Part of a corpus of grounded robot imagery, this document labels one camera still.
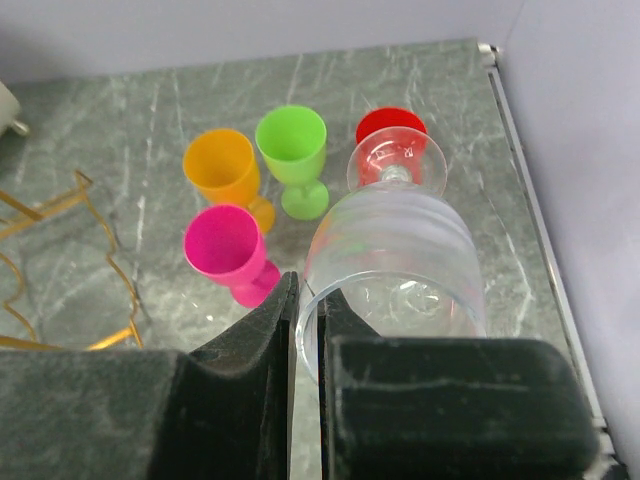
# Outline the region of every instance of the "orange plastic goblet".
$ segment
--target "orange plastic goblet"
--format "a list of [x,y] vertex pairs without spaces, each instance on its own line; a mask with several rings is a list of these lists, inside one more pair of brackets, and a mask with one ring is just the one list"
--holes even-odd
[[271,202],[258,195],[260,170],[251,141],[242,133],[231,128],[203,133],[187,148],[183,168],[207,200],[244,207],[262,233],[271,230],[276,212]]

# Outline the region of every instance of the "pink plastic goblet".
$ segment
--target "pink plastic goblet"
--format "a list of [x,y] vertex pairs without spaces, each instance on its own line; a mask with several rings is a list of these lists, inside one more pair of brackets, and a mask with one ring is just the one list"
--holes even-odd
[[198,272],[229,287],[242,306],[260,305],[280,280],[267,260],[260,227],[236,205],[215,205],[200,212],[184,236],[184,254]]

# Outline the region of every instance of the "goblet stem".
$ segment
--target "goblet stem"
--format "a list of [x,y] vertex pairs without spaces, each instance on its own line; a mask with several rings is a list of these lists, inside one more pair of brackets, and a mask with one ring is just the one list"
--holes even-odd
[[247,205],[247,210],[258,222],[262,233],[271,230],[276,220],[276,210],[269,200],[258,195]]

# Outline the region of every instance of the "plastic goblet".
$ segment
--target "plastic goblet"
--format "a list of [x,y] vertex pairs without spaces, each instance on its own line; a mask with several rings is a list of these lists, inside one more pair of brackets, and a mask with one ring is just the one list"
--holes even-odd
[[381,107],[370,111],[356,127],[356,144],[372,133],[388,127],[409,127],[428,134],[424,122],[411,110],[400,107]]
[[280,280],[256,220],[236,205],[200,212],[187,227],[184,254],[195,270],[229,287],[247,308],[260,305]]
[[183,168],[207,200],[245,207],[263,233],[271,229],[276,212],[258,195],[260,170],[251,141],[242,133],[230,128],[203,133],[187,148]]
[[329,191],[318,180],[327,144],[320,115],[301,105],[276,108],[258,124],[256,144],[273,176],[286,185],[281,202],[287,215],[297,220],[322,215]]

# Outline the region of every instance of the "green plastic goblet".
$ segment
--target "green plastic goblet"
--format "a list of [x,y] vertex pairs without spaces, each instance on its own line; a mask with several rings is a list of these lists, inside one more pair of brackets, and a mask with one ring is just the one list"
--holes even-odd
[[256,128],[256,144],[269,171],[286,187],[282,209],[296,220],[313,220],[329,206],[318,180],[327,156],[327,127],[315,111],[285,105],[267,113]]

